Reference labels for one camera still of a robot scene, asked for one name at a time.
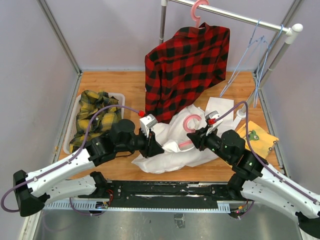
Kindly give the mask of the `white shirt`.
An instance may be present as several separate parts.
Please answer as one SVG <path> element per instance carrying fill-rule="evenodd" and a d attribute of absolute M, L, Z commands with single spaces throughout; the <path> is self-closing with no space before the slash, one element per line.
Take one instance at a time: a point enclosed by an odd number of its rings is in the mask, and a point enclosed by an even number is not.
<path fill-rule="evenodd" d="M 196 149 L 187 137 L 184 121 L 191 115 L 197 115 L 188 120 L 187 128 L 199 130 L 207 125 L 205 121 L 207 114 L 217 111 L 221 116 L 233 106 L 234 101 L 231 99 L 210 97 L 205 110 L 194 104 L 185 107 L 174 115 L 169 123 L 157 123 L 152 128 L 155 139 L 164 149 L 164 153 L 148 158 L 140 154 L 132 163 L 146 173 L 162 174 L 185 166 L 195 167 L 217 159 L 218 156 L 209 149 L 203 151 Z"/>

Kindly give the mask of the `red black plaid shirt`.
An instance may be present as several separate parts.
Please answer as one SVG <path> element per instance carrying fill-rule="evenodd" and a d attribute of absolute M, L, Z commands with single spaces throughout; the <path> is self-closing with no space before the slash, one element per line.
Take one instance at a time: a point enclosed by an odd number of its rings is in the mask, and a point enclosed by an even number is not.
<path fill-rule="evenodd" d="M 192 105 L 226 79 L 231 31 L 203 23 L 183 27 L 151 50 L 145 64 L 145 112 L 158 122 Z"/>

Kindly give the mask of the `yellow plaid flannel shirt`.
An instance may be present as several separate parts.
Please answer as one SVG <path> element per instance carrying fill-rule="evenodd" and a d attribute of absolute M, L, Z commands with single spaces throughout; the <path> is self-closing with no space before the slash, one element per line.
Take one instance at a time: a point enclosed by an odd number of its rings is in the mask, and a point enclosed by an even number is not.
<path fill-rule="evenodd" d="M 108 92 L 84 90 L 76 101 L 75 116 L 72 118 L 74 132 L 67 141 L 68 151 L 73 153 L 81 145 L 89 128 L 87 141 L 110 130 L 112 124 L 122 119 L 122 109 L 117 107 L 122 100 Z"/>

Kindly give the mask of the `blue wire hanger with plaid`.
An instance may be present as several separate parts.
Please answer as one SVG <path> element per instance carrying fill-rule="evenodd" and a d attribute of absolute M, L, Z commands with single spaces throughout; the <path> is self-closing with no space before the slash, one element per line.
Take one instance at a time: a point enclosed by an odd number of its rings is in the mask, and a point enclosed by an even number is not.
<path fill-rule="evenodd" d="M 240 67 L 242 65 L 246 65 L 247 62 L 253 57 L 254 53 L 257 51 L 258 47 L 261 46 L 261 44 L 264 42 L 265 40 L 265 36 L 262 35 L 258 38 L 255 38 L 255 33 L 258 29 L 258 26 L 261 22 L 261 19 L 259 19 L 254 27 L 254 30 L 252 32 L 252 35 L 249 39 L 248 45 L 246 50 L 244 51 L 242 57 L 240 58 L 239 62 L 237 63 L 234 71 L 231 74 L 230 79 L 228 80 L 228 82 L 226 83 L 226 85 L 224 86 L 224 88 L 222 89 L 222 91 L 219 94 L 219 97 L 222 98 L 223 95 L 226 93 L 226 91 L 230 88 L 230 86 L 232 85 L 232 83 L 235 81 L 235 79 L 237 78 L 237 76 L 240 74 Z"/>

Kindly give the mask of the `blue wire hanger of grey shirt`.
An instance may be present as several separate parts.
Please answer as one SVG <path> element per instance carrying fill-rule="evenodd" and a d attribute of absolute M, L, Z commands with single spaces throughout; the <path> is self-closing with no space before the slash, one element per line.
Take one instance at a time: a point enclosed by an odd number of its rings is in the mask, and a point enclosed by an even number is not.
<path fill-rule="evenodd" d="M 279 39 L 279 37 L 281 36 L 282 32 L 283 32 L 283 28 L 284 25 L 282 24 L 280 26 L 280 31 L 279 33 L 273 38 L 273 40 L 270 43 L 266 43 L 266 52 L 265 52 L 265 56 L 262 58 L 262 63 L 260 63 L 257 67 L 257 71 L 256 71 L 256 82 L 255 82 L 255 89 L 254 89 L 254 94 L 253 94 L 253 107 L 256 108 L 257 103 L 258 103 L 258 90 L 259 87 L 261 85 L 262 82 L 262 77 L 263 77 L 263 73 L 265 70 L 265 66 L 269 57 L 269 53 L 271 52 L 275 42 Z"/>

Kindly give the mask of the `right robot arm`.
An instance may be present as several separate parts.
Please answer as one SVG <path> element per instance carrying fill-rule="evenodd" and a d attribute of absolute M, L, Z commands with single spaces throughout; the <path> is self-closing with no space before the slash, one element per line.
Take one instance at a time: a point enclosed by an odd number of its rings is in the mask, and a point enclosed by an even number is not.
<path fill-rule="evenodd" d="M 320 237 L 320 196 L 288 178 L 265 159 L 245 148 L 246 141 L 234 130 L 221 136 L 205 128 L 187 137 L 200 150 L 210 150 L 231 166 L 234 174 L 226 193 L 262 203 L 297 222 L 308 235 Z"/>

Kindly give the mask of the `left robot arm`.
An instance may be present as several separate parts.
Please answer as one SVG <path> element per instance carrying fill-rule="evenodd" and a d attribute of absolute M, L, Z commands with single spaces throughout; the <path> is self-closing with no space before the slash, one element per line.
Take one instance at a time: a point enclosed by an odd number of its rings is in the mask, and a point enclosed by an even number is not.
<path fill-rule="evenodd" d="M 145 158 L 164 153 L 153 131 L 158 121 L 147 115 L 139 123 L 139 132 L 135 134 L 135 124 L 122 119 L 56 163 L 29 173 L 24 170 L 15 172 L 14 195 L 20 216 L 31 216 L 52 202 L 70 197 L 92 194 L 96 198 L 103 197 L 107 185 L 102 174 L 96 172 L 78 180 L 69 178 L 115 159 L 118 153 L 138 151 Z"/>

